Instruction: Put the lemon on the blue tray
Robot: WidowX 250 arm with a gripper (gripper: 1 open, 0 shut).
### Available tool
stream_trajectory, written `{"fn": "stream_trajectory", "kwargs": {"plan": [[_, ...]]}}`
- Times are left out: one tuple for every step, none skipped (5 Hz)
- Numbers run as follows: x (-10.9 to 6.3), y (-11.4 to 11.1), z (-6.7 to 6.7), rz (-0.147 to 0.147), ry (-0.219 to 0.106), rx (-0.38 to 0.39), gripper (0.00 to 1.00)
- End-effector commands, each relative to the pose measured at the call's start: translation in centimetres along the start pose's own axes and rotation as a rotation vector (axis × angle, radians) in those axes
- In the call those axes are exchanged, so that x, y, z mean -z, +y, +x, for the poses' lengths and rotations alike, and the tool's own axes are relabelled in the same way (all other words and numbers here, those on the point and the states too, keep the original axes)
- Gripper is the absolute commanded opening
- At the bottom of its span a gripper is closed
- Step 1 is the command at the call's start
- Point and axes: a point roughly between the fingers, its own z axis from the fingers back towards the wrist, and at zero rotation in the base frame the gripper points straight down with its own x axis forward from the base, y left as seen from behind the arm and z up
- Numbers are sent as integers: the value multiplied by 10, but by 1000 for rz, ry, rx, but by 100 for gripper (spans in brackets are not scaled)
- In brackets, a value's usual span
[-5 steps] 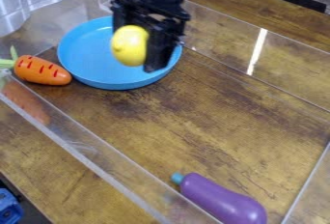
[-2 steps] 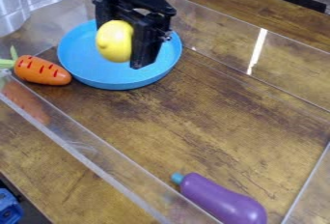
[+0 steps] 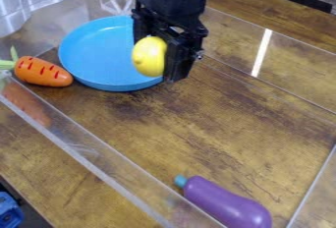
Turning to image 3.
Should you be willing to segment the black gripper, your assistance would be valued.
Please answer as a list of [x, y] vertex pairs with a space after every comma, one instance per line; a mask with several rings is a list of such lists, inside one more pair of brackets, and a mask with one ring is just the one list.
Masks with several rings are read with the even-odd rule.
[[[188, 77], [194, 62], [204, 57], [202, 41], [209, 32], [200, 15], [205, 4], [206, 0], [134, 0], [130, 10], [133, 43], [149, 36], [164, 38], [168, 45], [164, 66], [166, 83]], [[170, 32], [169, 27], [185, 32]]]

